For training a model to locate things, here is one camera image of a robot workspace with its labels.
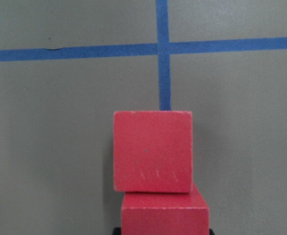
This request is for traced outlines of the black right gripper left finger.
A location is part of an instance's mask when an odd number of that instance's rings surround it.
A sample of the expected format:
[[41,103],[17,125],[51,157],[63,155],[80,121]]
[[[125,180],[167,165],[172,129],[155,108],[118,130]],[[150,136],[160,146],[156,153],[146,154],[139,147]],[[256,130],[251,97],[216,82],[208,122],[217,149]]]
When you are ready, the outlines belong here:
[[121,227],[115,227],[112,231],[112,235],[121,235]]

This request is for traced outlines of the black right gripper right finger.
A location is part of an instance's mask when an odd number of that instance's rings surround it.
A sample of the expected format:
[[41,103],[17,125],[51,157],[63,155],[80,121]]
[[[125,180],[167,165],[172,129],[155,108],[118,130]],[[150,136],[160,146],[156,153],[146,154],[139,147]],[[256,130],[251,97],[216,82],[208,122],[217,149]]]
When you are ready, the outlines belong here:
[[212,229],[209,229],[209,235],[215,235]]

